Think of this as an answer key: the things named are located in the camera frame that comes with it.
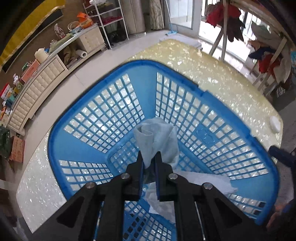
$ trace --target paper towel roll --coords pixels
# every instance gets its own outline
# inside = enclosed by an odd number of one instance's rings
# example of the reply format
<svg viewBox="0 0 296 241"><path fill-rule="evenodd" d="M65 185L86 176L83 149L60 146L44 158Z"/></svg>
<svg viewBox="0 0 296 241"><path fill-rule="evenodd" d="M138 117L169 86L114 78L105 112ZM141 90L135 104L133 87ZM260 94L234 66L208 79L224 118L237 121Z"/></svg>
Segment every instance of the paper towel roll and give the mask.
<svg viewBox="0 0 296 241"><path fill-rule="evenodd" d="M80 49L76 50L76 54L79 55L81 58L85 58L87 56L87 52Z"/></svg>

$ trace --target door frame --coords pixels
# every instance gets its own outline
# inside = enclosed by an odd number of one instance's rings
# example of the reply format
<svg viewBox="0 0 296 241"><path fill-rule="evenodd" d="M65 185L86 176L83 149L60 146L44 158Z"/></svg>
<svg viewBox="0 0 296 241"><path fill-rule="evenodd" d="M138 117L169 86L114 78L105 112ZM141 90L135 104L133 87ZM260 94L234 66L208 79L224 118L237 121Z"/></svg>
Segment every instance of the door frame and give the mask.
<svg viewBox="0 0 296 241"><path fill-rule="evenodd" d="M168 8L170 9L170 0L167 0L167 2L168 2ZM164 10L164 18L165 18L165 29L170 29L168 11L167 11L165 0L162 0L162 3L163 3L163 10ZM191 28L172 23L173 30L186 36L198 38L199 30L200 30L201 13L202 13L202 0L193 0Z"/></svg>

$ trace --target white marble surface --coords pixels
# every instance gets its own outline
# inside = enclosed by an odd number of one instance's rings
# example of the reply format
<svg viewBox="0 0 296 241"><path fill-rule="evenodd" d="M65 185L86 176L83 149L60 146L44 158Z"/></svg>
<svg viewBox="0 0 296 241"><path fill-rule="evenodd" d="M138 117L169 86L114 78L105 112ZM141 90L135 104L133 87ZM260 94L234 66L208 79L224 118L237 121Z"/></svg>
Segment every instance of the white marble surface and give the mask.
<svg viewBox="0 0 296 241"><path fill-rule="evenodd" d="M57 211L66 199L47 156L49 132L35 150L17 189L17 203L32 232Z"/></svg>

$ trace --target curtain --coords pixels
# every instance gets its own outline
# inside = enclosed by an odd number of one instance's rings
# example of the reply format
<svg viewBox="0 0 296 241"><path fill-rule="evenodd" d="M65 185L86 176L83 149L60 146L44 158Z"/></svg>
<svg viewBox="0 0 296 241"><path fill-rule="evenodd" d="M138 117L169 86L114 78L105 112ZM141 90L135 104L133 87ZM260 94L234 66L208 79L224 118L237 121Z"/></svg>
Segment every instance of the curtain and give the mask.
<svg viewBox="0 0 296 241"><path fill-rule="evenodd" d="M0 56L0 70L48 16L50 16L55 10L64 7L65 0L45 0L35 8L21 23L4 48Z"/></svg>
<svg viewBox="0 0 296 241"><path fill-rule="evenodd" d="M163 14L161 11L160 0L149 0L150 3L150 22L152 30L164 29Z"/></svg>

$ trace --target mop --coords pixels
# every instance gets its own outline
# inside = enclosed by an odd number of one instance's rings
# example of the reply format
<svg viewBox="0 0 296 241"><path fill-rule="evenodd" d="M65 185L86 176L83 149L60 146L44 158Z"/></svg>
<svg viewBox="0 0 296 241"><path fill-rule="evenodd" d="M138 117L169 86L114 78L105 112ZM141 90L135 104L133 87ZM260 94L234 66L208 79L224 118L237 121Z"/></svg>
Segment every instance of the mop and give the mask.
<svg viewBox="0 0 296 241"><path fill-rule="evenodd" d="M166 3L166 6L167 6L167 10L168 10L168 18L169 18L169 20L170 20L170 32L168 32L168 33L165 34L165 35L166 35L166 36L169 36L170 34L176 34L176 33L178 33L178 32L173 30L172 21L171 21L171 19L170 19L170 11L169 11L169 9L168 9L168 2L167 2L167 0L165 0L165 3Z"/></svg>

